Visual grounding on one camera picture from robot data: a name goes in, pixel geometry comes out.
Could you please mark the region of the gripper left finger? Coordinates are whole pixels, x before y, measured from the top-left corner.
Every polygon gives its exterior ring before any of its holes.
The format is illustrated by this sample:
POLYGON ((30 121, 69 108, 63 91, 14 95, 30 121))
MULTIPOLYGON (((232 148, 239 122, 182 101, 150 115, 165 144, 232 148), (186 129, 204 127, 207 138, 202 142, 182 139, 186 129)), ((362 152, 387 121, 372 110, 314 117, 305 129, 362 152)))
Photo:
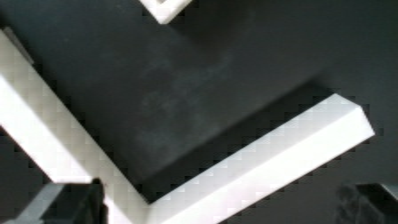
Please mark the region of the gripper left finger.
POLYGON ((108 224, 101 180, 47 183, 17 215, 15 224, 108 224))

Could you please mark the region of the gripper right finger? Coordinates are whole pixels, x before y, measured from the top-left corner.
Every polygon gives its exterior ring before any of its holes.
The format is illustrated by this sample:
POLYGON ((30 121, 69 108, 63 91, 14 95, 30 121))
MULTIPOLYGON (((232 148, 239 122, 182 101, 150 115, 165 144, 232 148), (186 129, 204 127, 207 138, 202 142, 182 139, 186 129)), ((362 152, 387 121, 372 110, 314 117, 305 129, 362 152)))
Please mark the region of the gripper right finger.
POLYGON ((337 199, 335 224, 398 224, 398 185, 342 185, 337 199))

